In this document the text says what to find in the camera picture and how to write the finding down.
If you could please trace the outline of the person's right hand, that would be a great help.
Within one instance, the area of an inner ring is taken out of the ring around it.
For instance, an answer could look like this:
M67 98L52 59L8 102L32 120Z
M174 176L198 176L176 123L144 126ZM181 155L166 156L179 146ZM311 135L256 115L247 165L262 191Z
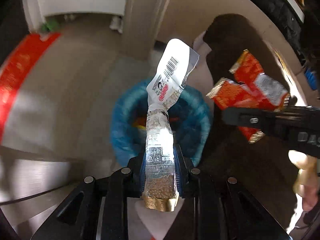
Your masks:
M293 190L302 197L303 211L309 212L318 202L317 158L302 152L289 150L289 160L299 169Z

